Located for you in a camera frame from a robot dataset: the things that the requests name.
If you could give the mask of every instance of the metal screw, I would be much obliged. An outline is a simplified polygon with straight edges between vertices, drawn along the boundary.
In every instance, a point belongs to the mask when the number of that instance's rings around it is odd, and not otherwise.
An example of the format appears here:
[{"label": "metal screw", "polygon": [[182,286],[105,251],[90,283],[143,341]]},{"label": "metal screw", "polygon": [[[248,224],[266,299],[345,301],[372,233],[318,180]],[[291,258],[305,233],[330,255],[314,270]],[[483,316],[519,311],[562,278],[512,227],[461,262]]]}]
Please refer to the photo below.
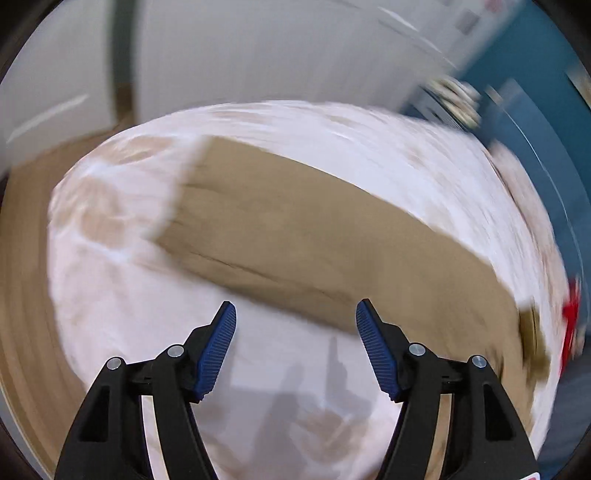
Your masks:
[{"label": "metal screw", "polygon": [[173,345],[168,349],[167,353],[168,356],[177,358],[178,356],[181,356],[184,353],[184,348],[182,345]]},{"label": "metal screw", "polygon": [[117,370],[121,366],[121,358],[114,356],[107,362],[107,368],[109,370]]},{"label": "metal screw", "polygon": [[476,365],[478,368],[484,368],[486,367],[486,358],[480,355],[473,356],[472,363]]},{"label": "metal screw", "polygon": [[425,347],[420,343],[413,343],[410,347],[408,347],[408,351],[411,352],[415,356],[421,356],[425,354]]}]

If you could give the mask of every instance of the blue gripper pad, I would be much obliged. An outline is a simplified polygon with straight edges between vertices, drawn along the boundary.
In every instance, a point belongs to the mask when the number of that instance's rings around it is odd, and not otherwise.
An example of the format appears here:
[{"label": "blue gripper pad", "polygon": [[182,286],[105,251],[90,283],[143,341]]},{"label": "blue gripper pad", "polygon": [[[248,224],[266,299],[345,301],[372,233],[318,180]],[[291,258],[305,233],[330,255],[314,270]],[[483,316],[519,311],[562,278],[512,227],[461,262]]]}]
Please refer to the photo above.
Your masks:
[{"label": "blue gripper pad", "polygon": [[217,375],[236,331],[236,308],[226,302],[223,312],[212,322],[213,332],[197,362],[197,383],[194,392],[198,400],[213,390]]},{"label": "blue gripper pad", "polygon": [[355,319],[357,330],[378,379],[379,387],[383,392],[390,395],[390,400],[395,400],[400,393],[397,380],[397,365],[379,331],[377,322],[381,323],[382,320],[374,318],[363,301],[357,304]]}]

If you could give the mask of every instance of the white bedsheet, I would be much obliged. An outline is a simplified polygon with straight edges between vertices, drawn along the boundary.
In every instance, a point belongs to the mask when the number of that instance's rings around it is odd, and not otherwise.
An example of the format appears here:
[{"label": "white bedsheet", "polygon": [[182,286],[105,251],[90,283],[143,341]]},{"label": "white bedsheet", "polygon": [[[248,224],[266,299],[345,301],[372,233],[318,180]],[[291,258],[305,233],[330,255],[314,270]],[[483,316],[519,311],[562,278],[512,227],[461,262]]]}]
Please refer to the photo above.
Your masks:
[{"label": "white bedsheet", "polygon": [[[61,343],[87,388],[108,358],[153,358],[230,300],[236,335],[215,389],[195,408],[220,479],[353,480],[381,463],[400,408],[380,392],[358,338],[186,274],[150,241],[209,135],[306,163],[405,209],[490,262],[518,303],[534,299],[551,354],[532,408],[539,452],[558,381],[564,278],[549,293],[535,241],[475,138],[347,105],[177,112],[114,136],[70,170],[50,205],[48,271]],[[155,477],[165,478],[147,417]]]}]

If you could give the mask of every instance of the red object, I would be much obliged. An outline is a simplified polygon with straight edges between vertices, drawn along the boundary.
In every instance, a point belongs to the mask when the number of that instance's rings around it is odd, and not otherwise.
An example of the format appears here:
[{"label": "red object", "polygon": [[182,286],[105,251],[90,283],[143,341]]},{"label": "red object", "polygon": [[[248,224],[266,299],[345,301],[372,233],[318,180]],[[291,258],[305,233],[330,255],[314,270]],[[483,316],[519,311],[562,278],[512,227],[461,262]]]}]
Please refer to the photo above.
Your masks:
[{"label": "red object", "polygon": [[579,306],[581,303],[581,282],[578,278],[569,280],[569,299],[562,307],[562,317],[566,322],[566,334],[564,336],[564,345],[562,347],[562,366],[560,372],[569,362],[570,350],[573,345],[574,330],[579,318]]}]

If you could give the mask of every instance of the wooden floor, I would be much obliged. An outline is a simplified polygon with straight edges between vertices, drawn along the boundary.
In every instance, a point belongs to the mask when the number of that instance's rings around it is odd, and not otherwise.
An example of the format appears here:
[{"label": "wooden floor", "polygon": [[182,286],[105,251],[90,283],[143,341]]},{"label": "wooden floor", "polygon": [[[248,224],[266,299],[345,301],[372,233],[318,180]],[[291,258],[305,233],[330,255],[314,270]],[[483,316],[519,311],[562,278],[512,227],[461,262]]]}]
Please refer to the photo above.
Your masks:
[{"label": "wooden floor", "polygon": [[133,125],[127,111],[113,131],[14,168],[0,210],[0,381],[25,439],[51,473],[84,391],[61,351],[48,294],[47,206],[74,163]]}]

